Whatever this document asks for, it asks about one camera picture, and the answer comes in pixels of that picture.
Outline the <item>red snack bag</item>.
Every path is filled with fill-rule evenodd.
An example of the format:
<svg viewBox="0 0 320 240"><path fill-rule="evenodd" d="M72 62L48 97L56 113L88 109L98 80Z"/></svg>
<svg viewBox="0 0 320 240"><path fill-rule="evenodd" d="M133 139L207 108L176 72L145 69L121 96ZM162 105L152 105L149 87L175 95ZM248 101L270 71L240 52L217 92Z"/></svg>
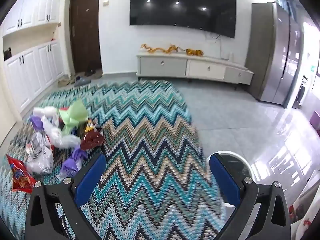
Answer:
<svg viewBox="0 0 320 240"><path fill-rule="evenodd" d="M12 171L12 190L32 193L36 180L28 173L24 162L9 155L6 156Z"/></svg>

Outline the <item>purple plastic bag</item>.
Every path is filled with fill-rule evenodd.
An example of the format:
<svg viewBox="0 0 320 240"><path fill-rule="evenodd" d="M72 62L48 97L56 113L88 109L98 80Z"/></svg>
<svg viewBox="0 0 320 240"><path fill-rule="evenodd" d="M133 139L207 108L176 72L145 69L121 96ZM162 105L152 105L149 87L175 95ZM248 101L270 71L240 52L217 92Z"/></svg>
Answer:
<svg viewBox="0 0 320 240"><path fill-rule="evenodd" d="M88 158L87 152L77 146L72 155L62 163L60 173L57 175L59 181L67 177L73 178L82 168L82 163Z"/></svg>
<svg viewBox="0 0 320 240"><path fill-rule="evenodd" d="M44 130L43 122L39 116L31 115L29 120L31 121L32 126L36 132L41 132Z"/></svg>

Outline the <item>white printed plastic bag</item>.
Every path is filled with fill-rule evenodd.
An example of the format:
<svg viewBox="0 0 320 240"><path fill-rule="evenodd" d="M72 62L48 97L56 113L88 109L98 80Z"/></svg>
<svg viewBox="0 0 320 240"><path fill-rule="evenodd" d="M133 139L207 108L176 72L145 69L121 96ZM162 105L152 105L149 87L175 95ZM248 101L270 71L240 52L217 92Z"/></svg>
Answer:
<svg viewBox="0 0 320 240"><path fill-rule="evenodd" d="M34 133L26 143L27 171L30 174L50 174L53 170L54 157L51 144L46 135L41 132Z"/></svg>

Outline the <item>clear plastic bag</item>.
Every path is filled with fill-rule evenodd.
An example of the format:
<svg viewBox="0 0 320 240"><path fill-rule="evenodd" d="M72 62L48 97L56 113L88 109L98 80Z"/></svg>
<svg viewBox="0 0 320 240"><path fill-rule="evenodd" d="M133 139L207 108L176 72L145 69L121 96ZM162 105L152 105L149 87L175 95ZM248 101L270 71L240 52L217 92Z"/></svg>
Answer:
<svg viewBox="0 0 320 240"><path fill-rule="evenodd" d="M81 139L75 135L63 135L61 129L55 127L45 116L41 117L43 129L51 144L60 149L75 148L81 143Z"/></svg>

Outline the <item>dark brown snack bag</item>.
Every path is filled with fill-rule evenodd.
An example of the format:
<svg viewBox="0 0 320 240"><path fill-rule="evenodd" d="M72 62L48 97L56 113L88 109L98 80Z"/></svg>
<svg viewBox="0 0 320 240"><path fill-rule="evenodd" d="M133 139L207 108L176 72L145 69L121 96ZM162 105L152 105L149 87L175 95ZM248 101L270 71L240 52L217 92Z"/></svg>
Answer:
<svg viewBox="0 0 320 240"><path fill-rule="evenodd" d="M105 137L102 127L92 119L88 119L80 148L83 151L96 148L104 143L104 139Z"/></svg>

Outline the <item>green paper wrapper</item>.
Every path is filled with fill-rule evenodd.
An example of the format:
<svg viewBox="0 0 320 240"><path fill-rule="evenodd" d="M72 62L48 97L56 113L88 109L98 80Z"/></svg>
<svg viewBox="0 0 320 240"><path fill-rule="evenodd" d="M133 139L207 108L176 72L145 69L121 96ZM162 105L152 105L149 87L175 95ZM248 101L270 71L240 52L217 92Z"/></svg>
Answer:
<svg viewBox="0 0 320 240"><path fill-rule="evenodd" d="M68 109L58 109L60 119L64 123L62 129L63 135L71 134L74 128L88 120L88 111L81 99L74 101Z"/></svg>

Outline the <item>white round trash bin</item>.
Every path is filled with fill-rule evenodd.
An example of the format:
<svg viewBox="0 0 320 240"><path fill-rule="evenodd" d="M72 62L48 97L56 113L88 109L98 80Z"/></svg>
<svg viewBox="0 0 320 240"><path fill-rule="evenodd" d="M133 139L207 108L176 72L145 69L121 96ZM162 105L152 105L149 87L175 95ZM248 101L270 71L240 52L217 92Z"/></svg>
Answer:
<svg viewBox="0 0 320 240"><path fill-rule="evenodd" d="M238 207L244 192L243 179L252 178L247 161L231 151L219 151L207 158L210 172L213 174L225 203Z"/></svg>

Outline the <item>zigzag patterned rug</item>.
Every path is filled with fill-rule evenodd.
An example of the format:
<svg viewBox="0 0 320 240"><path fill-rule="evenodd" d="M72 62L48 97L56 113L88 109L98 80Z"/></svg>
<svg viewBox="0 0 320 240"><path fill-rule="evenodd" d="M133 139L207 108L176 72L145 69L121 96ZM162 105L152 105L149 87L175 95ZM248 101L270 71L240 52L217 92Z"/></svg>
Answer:
<svg viewBox="0 0 320 240"><path fill-rule="evenodd" d="M41 107L80 99L103 130L106 168L81 207L102 239L214 239L225 224L219 187L207 167L182 94L168 81L57 90Z"/></svg>

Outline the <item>washing machine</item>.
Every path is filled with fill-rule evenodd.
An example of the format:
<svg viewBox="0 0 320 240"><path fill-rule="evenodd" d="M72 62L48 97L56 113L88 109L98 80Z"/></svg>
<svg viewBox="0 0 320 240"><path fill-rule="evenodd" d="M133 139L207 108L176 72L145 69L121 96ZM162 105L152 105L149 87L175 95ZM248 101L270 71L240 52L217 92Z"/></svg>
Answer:
<svg viewBox="0 0 320 240"><path fill-rule="evenodd" d="M308 90L309 90L308 78L304 75L297 97L296 97L296 104L298 108L303 105L303 102L307 96Z"/></svg>

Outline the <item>beige shoes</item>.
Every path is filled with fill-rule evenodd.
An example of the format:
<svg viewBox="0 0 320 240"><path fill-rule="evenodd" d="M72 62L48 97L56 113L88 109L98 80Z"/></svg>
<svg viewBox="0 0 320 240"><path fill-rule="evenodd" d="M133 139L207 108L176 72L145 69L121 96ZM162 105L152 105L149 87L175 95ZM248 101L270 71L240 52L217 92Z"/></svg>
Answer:
<svg viewBox="0 0 320 240"><path fill-rule="evenodd" d="M58 87L65 87L70 84L70 79L60 79L57 83Z"/></svg>

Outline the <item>grey slipper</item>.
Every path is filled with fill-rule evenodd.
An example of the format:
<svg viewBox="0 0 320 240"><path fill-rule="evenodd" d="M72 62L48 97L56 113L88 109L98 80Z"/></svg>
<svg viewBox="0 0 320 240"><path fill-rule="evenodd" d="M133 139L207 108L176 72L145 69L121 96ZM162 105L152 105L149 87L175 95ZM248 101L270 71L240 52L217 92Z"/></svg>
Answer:
<svg viewBox="0 0 320 240"><path fill-rule="evenodd" d="M74 87L80 87L80 86L84 86L84 85L87 85L90 83L91 83L91 80L88 79L87 77L77 76L75 78Z"/></svg>

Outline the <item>brown door mat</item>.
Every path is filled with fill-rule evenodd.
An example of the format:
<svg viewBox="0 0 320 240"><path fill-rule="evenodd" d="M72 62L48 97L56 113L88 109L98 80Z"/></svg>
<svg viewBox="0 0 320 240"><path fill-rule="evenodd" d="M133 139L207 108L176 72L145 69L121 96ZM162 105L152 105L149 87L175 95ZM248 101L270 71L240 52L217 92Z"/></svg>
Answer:
<svg viewBox="0 0 320 240"><path fill-rule="evenodd" d="M100 79L102 75L103 75L102 69L90 69L84 73L84 77L91 80Z"/></svg>

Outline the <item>grey refrigerator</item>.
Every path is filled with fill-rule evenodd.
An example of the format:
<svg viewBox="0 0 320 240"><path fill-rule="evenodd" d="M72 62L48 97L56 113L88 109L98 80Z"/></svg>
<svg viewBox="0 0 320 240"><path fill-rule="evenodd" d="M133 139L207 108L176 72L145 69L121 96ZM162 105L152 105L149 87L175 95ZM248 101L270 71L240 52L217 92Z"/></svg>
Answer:
<svg viewBox="0 0 320 240"><path fill-rule="evenodd" d="M259 101L285 105L298 68L302 31L289 9L277 2L253 3L246 68L249 93Z"/></svg>

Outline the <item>white tv cabinet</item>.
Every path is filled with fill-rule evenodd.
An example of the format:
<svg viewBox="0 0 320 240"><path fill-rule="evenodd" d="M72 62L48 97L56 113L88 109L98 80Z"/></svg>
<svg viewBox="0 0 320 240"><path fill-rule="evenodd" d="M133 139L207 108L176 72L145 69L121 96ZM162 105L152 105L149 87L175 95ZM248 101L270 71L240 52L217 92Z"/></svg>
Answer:
<svg viewBox="0 0 320 240"><path fill-rule="evenodd" d="M250 85L253 72L237 63L212 57L188 56L180 53L139 53L137 76L212 80Z"/></svg>

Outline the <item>wall mounted black television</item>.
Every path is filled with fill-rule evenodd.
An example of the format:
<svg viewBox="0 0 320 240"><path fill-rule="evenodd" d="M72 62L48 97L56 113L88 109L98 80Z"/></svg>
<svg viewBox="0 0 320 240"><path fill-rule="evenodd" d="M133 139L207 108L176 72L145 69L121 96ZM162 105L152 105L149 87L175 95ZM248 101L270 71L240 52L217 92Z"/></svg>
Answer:
<svg viewBox="0 0 320 240"><path fill-rule="evenodd" d="M170 25L235 37L236 0L130 0L131 25Z"/></svg>

